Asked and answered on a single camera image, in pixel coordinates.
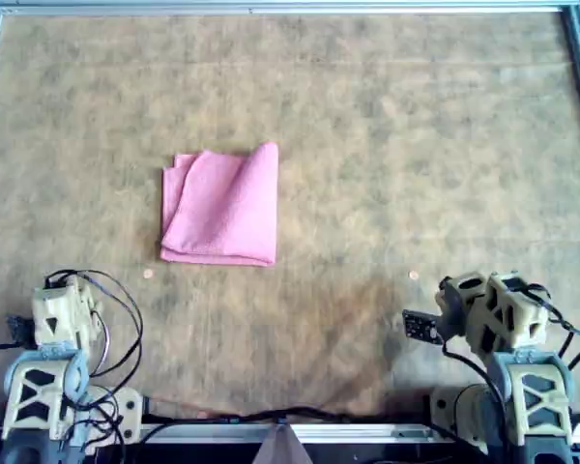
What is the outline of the right beige gripper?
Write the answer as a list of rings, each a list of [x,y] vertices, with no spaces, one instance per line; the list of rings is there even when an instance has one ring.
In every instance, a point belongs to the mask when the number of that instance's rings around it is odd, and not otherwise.
[[[451,287],[473,351],[515,351],[545,341],[547,310],[523,293],[528,282],[519,273],[467,273]]]

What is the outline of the left beige gripper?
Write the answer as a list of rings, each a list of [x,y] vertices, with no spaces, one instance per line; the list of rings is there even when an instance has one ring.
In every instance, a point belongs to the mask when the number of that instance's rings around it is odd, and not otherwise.
[[[75,276],[68,277],[63,286],[36,289],[32,313],[38,346],[63,342],[90,346],[102,331],[102,302],[93,297],[88,284],[81,286]]]

